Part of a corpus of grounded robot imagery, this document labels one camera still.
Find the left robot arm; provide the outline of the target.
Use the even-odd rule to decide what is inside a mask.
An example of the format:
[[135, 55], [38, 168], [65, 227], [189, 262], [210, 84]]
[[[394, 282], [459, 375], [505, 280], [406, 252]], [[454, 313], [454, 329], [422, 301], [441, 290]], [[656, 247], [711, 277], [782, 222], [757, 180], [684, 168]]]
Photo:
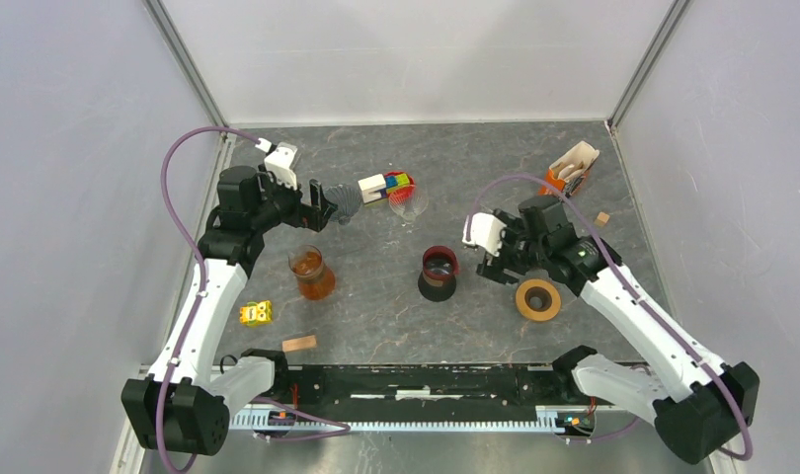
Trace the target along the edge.
[[193, 244], [194, 279], [165, 348], [144, 378], [128, 380], [121, 391], [146, 449], [213, 456], [246, 405], [260, 396], [279, 402], [292, 390], [282, 351], [246, 350], [220, 375], [213, 373], [214, 356], [265, 234], [282, 224], [319, 232], [337, 207], [320, 182], [289, 188], [263, 165], [222, 171], [216, 193], [218, 203]]

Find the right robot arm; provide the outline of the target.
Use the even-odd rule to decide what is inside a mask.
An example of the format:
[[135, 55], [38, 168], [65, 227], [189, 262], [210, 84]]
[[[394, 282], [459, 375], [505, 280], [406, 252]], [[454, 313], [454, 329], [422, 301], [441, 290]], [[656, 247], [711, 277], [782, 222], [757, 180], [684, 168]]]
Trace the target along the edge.
[[643, 357], [648, 372], [578, 346], [553, 362], [554, 395], [607, 401], [650, 424], [677, 458], [697, 464], [733, 438], [747, 437], [760, 377], [746, 362], [726, 362], [655, 301], [596, 233], [579, 235], [570, 203], [534, 196], [516, 214], [497, 209], [465, 220], [463, 242], [481, 248], [477, 274], [502, 284], [543, 270], [596, 309]]

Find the clear ribbed glass dripper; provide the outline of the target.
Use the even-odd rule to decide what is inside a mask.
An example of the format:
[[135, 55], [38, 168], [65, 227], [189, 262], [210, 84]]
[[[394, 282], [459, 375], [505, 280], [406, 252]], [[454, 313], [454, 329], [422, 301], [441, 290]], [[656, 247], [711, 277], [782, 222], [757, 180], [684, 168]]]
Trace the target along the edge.
[[427, 189], [418, 185], [401, 188], [390, 194], [387, 200], [390, 209], [405, 224], [413, 223], [429, 205]]

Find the dark smoky glass dripper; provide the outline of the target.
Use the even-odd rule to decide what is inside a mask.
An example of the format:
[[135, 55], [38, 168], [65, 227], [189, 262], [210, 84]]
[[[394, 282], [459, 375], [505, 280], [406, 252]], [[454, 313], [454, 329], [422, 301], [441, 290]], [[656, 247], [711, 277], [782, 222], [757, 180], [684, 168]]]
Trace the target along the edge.
[[326, 200], [336, 207], [330, 220], [347, 225], [363, 206], [361, 191], [350, 184], [339, 184], [324, 190]]

